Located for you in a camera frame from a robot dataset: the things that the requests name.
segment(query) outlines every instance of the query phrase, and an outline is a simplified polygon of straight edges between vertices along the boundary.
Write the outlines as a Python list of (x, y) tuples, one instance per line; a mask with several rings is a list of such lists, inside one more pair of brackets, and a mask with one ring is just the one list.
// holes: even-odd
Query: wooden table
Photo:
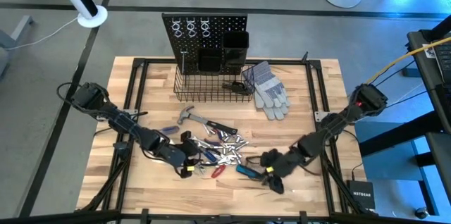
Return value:
[[(128, 86), (133, 57), (116, 57), (108, 83), (111, 101), (122, 108)], [(338, 60), (321, 60), (331, 111), (341, 111), (347, 105), (345, 86)], [(277, 148), (281, 152), (300, 136), (315, 131), (311, 111), (309, 88), (303, 66), (271, 66), (271, 70), (285, 85), (291, 101), (290, 112), (282, 121), (269, 121), (263, 111), (256, 111), (254, 101), (250, 103), (194, 103), (194, 114), (235, 127), (247, 141), (248, 147), (240, 150), (245, 156), (259, 155)], [(149, 128), (176, 125), (180, 111), (192, 103), (179, 102), (173, 93), (175, 64), (151, 64), (147, 73), (141, 111), (149, 114), (139, 119), (139, 124)], [(137, 77), (135, 89), (139, 82)], [(318, 81), (314, 77), (319, 99)], [(99, 123), (97, 129), (107, 128)], [(198, 137), (206, 137), (203, 127), (192, 120), (185, 120), (180, 132), (191, 130)], [(77, 207), (85, 206), (99, 191), (109, 175), (112, 144), (116, 141), (112, 130), (98, 134), (93, 141)], [(179, 142), (180, 135), (171, 135)], [(344, 180), (350, 179), (353, 167), (362, 162), (355, 138), (344, 132), (337, 148)], [(227, 167), (218, 178), (210, 178), (210, 168), (204, 177), (193, 175), (180, 179), (167, 164), (146, 159), (135, 145), (125, 191), (123, 213), (141, 213), (149, 209), (155, 214), (193, 215), (245, 215), (245, 216), (298, 216), (306, 211), (308, 216), (328, 216), (322, 176), (310, 175), (297, 168), (292, 175), (283, 178), (284, 194), (276, 194), (267, 186), (247, 179)], [(320, 173), (319, 160), (308, 169)], [(356, 178), (365, 180), (363, 167), (356, 168)], [(335, 210), (339, 211), (338, 189), (331, 180)], [(113, 189), (116, 202), (117, 186)]]

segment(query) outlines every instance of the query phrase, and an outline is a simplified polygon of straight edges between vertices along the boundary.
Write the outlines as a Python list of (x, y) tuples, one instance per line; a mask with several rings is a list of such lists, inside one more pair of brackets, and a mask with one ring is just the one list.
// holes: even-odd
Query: black wire basket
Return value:
[(251, 66), (236, 68), (236, 74), (217, 75), (215, 73), (202, 73), (201, 75), (187, 75), (175, 72), (174, 93), (179, 101), (222, 101), (222, 102), (249, 102), (254, 93), (254, 71)]

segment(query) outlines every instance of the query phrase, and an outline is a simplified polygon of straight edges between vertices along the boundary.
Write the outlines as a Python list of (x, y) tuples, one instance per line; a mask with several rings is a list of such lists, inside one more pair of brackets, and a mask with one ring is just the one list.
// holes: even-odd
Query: work glove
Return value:
[(271, 72), (268, 61), (261, 62), (244, 71), (243, 75), (248, 82), (254, 81), (255, 106), (262, 108), (269, 120), (284, 119), (284, 115), (288, 114), (288, 107), (290, 106), (287, 90)]

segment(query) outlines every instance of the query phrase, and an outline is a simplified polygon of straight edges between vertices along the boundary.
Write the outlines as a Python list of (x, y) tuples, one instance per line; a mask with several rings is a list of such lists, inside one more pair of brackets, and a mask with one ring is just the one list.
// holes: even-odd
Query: hammer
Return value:
[(222, 130), (223, 132), (227, 132), (227, 133), (230, 134), (230, 135), (236, 135), (236, 134), (237, 134), (238, 129), (230, 128), (230, 127), (227, 127), (227, 126), (225, 126), (225, 125), (218, 124), (218, 123), (216, 123), (216, 122), (209, 121), (209, 120), (207, 120), (207, 119), (204, 119), (204, 118), (201, 118), (201, 117), (199, 117), (199, 116), (196, 116), (196, 115), (191, 114), (191, 113), (189, 112), (189, 110), (192, 109), (192, 108), (194, 108), (193, 105), (184, 108), (184, 109), (180, 112), (180, 117), (179, 117), (178, 120), (177, 120), (177, 124), (182, 125), (184, 119), (189, 118), (189, 119), (191, 119), (191, 120), (197, 121), (197, 122), (202, 123), (202, 124), (204, 124), (204, 125), (208, 125), (208, 126), (210, 126), (210, 127), (212, 127), (212, 128), (216, 128), (216, 129), (218, 129), (218, 130)]

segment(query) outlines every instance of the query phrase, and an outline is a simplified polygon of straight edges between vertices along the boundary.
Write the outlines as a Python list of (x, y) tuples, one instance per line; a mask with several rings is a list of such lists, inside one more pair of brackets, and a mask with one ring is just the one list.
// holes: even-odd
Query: concrete floor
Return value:
[[(0, 0), (0, 29), (3, 31), (12, 32), (22, 15), (32, 15), (35, 19), (23, 43), (52, 33), (77, 15), (75, 11), (4, 8), (9, 3), (67, 5), (69, 1)], [(344, 11), (325, 0), (110, 0), (109, 5)], [(362, 0), (360, 5), (346, 11), (446, 14), (451, 12), (451, 0)], [(409, 31), (431, 28), (439, 22), (440, 19), (435, 18), (384, 18), (383, 15), (381, 18), (353, 18), (251, 14), (248, 56), (299, 58), (308, 51), (311, 58), (338, 58), (346, 89), (351, 92), (378, 68), (405, 52)], [(88, 35), (89, 30), (73, 23), (51, 39), (19, 50), (0, 81), (3, 163), (0, 167), (0, 218), (15, 216), (18, 212), (61, 106), (55, 89), (62, 82), (70, 81)], [(110, 11), (109, 19), (99, 29), (81, 82), (106, 85), (114, 56), (171, 54), (161, 12)], [(391, 70), (408, 62), (403, 61)], [(381, 85), (381, 90), (391, 102), (420, 84), (420, 79), (397, 75)], [(408, 96), (420, 91), (422, 87)], [(406, 102), (372, 120), (405, 122), (430, 108), (426, 95), (412, 101), (426, 105), (414, 108)], [(94, 120), (70, 111), (32, 214), (74, 209), (95, 127)], [(397, 191), (384, 193), (389, 193), (390, 197), (405, 197)], [(402, 202), (390, 207), (395, 212), (406, 211)], [(389, 211), (384, 210), (384, 214), (391, 216)], [(408, 213), (401, 216), (411, 217)]]

